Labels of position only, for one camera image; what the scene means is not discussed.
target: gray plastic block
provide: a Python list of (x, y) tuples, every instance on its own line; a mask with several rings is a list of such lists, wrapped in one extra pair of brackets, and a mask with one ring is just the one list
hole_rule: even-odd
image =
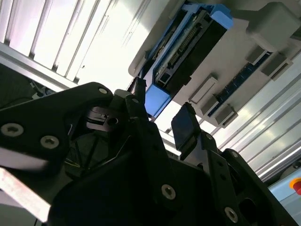
[(272, 80), (279, 78), (291, 65), (292, 61), (287, 59), (284, 55), (276, 53), (271, 61), (269, 61), (262, 69), (264, 73)]
[(255, 65), (267, 51), (260, 46), (257, 46), (247, 57), (246, 60)]
[(212, 75), (209, 75), (199, 88), (191, 95), (189, 101), (197, 104), (217, 83)]
[(202, 114), (207, 115), (212, 109), (215, 108), (217, 104), (217, 99), (212, 95), (211, 98), (204, 104), (204, 106), (200, 108)]
[(214, 118), (219, 126), (226, 127), (236, 117), (237, 113), (231, 106), (226, 105), (221, 112), (219, 112)]
[(282, 2), (270, 2), (250, 19), (246, 32), (263, 49), (276, 52), (300, 26), (298, 17)]

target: red button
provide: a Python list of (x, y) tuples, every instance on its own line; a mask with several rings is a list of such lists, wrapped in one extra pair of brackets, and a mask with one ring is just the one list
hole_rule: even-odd
[(293, 188), (297, 194), (301, 195), (301, 181), (294, 183)]

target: red emergency stop button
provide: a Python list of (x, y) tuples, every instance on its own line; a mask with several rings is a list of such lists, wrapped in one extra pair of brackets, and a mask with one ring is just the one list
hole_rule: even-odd
[(298, 195), (301, 195), (301, 178), (295, 178), (290, 182), (290, 188), (294, 189)]

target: screw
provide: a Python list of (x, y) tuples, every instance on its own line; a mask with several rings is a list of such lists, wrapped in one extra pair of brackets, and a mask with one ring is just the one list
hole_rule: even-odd
[(238, 158), (238, 154), (236, 152), (231, 152), (234, 158)]
[(233, 223), (237, 223), (238, 222), (238, 216), (236, 214), (236, 212), (230, 208), (230, 207), (226, 207), (225, 208), (225, 213), (227, 215), (227, 217), (233, 222)]
[(16, 123), (7, 123), (1, 126), (1, 133), (8, 137), (17, 137), (24, 133), (24, 128)]
[(175, 199), (175, 190), (170, 185), (162, 185), (161, 187), (162, 194), (165, 196), (165, 198), (169, 200)]
[(58, 138), (56, 138), (54, 136), (44, 136), (41, 138), (40, 142), (41, 142), (41, 145), (47, 149), (54, 149), (54, 148), (58, 147), (58, 145), (60, 144), (60, 141), (58, 140)]
[(106, 90), (103, 89), (103, 88), (99, 88), (98, 90), (99, 90), (99, 92), (101, 92), (101, 93), (103, 93), (103, 94), (107, 94), (107, 93), (108, 93), (108, 91), (106, 91)]
[(206, 134), (206, 137), (209, 139), (209, 140), (212, 140), (213, 137), (210, 135), (210, 134)]

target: black cable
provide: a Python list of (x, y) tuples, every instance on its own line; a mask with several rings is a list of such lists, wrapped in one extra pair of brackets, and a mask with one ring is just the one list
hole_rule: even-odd
[(81, 154), (79, 152), (79, 144), (77, 143), (77, 141), (75, 141), (75, 152), (76, 152), (77, 159), (79, 161), (79, 165), (82, 167), (83, 166), (83, 160), (82, 160)]
[(94, 155), (94, 152), (96, 150), (96, 146), (98, 144), (98, 140), (99, 138), (98, 137), (95, 137), (95, 140), (93, 142), (93, 145), (92, 145), (92, 148), (90, 149), (89, 151), (89, 154), (88, 154), (88, 157), (86, 159), (86, 162), (85, 162), (85, 165), (84, 165), (84, 169), (87, 170), (89, 168), (89, 165), (91, 163), (91, 160), (92, 160), (92, 157)]
[(26, 99), (27, 99), (27, 100), (32, 100), (31, 97), (18, 97), (18, 98), (16, 98), (16, 99), (14, 99), (14, 100), (8, 102), (7, 104), (1, 106), (0, 109), (6, 108), (7, 106), (11, 105), (12, 103), (14, 103), (14, 102), (16, 102), (16, 101), (19, 101), (19, 100), (23, 100), (23, 99), (24, 99), (24, 100), (26, 100)]

